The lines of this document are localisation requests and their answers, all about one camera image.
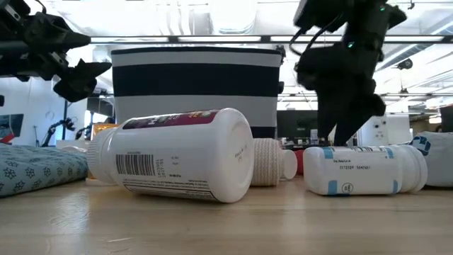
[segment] black stripe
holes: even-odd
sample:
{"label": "black stripe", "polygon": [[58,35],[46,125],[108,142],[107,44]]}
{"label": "black stripe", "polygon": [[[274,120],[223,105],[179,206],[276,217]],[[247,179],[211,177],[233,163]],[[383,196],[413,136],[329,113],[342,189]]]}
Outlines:
{"label": "black stripe", "polygon": [[443,39],[441,39],[441,42],[448,43],[448,42],[451,42],[452,40],[453,40],[453,35],[446,35],[443,37]]}
{"label": "black stripe", "polygon": [[144,64],[113,67],[115,96],[277,97],[279,67],[240,64]]}
{"label": "black stripe", "polygon": [[236,48],[236,47],[148,47],[126,50],[112,50],[112,55],[143,53],[143,52],[240,52],[281,55],[277,50]]}
{"label": "black stripe", "polygon": [[253,138],[275,139],[275,127],[251,127]]}

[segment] purple label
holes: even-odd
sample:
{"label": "purple label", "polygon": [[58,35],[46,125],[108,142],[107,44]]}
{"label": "purple label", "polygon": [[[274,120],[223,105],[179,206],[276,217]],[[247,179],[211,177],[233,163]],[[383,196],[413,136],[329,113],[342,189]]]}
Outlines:
{"label": "purple label", "polygon": [[178,125],[199,125],[211,123],[220,110],[200,110],[191,113],[155,115],[139,120],[130,120],[122,129],[159,128]]}

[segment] white stripe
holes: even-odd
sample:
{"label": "white stripe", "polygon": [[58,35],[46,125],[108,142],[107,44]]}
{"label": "white stripe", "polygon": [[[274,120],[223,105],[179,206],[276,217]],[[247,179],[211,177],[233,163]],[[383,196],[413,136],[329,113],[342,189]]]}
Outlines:
{"label": "white stripe", "polygon": [[277,125],[277,98],[264,96],[118,96],[115,107],[119,123],[130,118],[235,108],[252,127]]}
{"label": "white stripe", "polygon": [[277,54],[250,52],[140,52],[113,54],[114,67],[139,64],[245,64],[259,67],[280,67]]}

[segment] wooden surface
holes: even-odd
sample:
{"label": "wooden surface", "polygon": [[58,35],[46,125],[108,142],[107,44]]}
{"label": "wooden surface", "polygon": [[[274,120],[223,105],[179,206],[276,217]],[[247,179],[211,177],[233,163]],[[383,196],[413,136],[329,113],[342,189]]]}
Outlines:
{"label": "wooden surface", "polygon": [[0,254],[453,254],[453,191],[325,198],[297,178],[225,205],[71,183],[1,199]]}

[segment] pill bottle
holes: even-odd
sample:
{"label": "pill bottle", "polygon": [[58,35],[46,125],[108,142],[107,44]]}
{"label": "pill bottle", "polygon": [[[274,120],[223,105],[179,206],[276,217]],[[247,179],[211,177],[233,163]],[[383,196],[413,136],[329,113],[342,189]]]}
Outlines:
{"label": "pill bottle", "polygon": [[414,193],[428,178],[423,155],[408,145],[310,147],[304,151],[304,180],[319,195]]}
{"label": "pill bottle", "polygon": [[98,133],[91,173],[129,191],[233,203],[253,175],[250,126],[232,108],[132,118]]}

